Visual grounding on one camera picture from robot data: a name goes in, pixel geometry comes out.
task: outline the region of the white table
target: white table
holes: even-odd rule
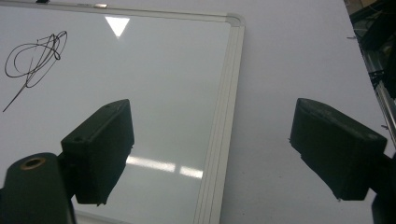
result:
[[[80,3],[80,0],[67,0]],[[84,0],[84,3],[98,3]],[[298,97],[383,134],[385,124],[341,0],[114,0],[111,5],[235,12],[246,20],[220,223],[373,223],[364,202],[338,202],[289,143]]]

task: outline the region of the whiteboard frame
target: whiteboard frame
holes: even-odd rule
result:
[[[197,13],[189,11],[170,11],[115,7],[106,4],[69,4],[49,2],[37,4],[30,1],[0,0],[0,6],[30,7],[62,11],[76,11],[99,14],[116,14],[138,17],[153,17],[192,21],[217,21],[231,24],[226,55],[223,63],[219,94],[209,149],[206,152],[204,174],[201,180],[198,201],[193,224],[218,224],[220,220],[221,203],[224,182],[227,171],[227,161],[233,127],[233,111],[235,107],[236,89],[242,56],[242,46],[245,33],[244,19],[234,13]],[[92,223],[125,223],[110,220],[106,217],[76,212],[77,218],[87,217]]]

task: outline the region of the white surface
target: white surface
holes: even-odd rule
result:
[[[135,145],[119,183],[107,206],[75,208],[134,224],[192,223],[231,26],[122,17],[130,20],[121,34],[106,16],[0,7],[0,27],[9,31],[0,34],[7,42],[1,62],[19,44],[68,33],[61,60],[0,115],[1,170],[37,152],[59,154],[62,138],[91,113],[128,98]],[[29,24],[48,19],[45,26]],[[19,64],[28,66],[30,59]],[[0,76],[0,106],[23,82]]]
[[[245,18],[247,30],[220,223],[373,223],[372,193],[364,202],[337,202],[288,141],[298,97],[329,104],[389,137],[380,127],[385,121],[358,43],[347,39],[354,34],[344,1],[103,2],[235,12]]]

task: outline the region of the black scribble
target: black scribble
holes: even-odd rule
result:
[[[57,61],[61,60],[61,54],[64,51],[66,42],[67,32],[61,31],[57,35],[52,34],[38,39],[35,43],[19,45],[9,53],[5,65],[6,75],[13,78],[26,77],[26,80],[3,112],[9,108],[25,88],[33,88],[37,85],[48,73],[51,67]],[[32,55],[32,59],[27,69],[27,64],[21,64],[21,62],[19,62],[20,58],[25,54]]]

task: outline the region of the whiteboard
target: whiteboard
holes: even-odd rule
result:
[[[74,201],[78,214],[134,224],[218,223],[241,19],[95,5],[0,4],[5,67],[0,107],[7,109],[0,114],[0,178],[23,157],[59,154],[60,141],[95,110],[129,99],[135,144],[125,170],[107,205]],[[18,54],[17,46],[64,31],[67,40],[59,38],[57,53],[63,51],[54,54],[60,60],[52,58],[53,66],[47,70],[49,61],[29,83],[26,76],[17,77],[32,70],[45,49]],[[25,84],[36,85],[24,88],[11,104]]]

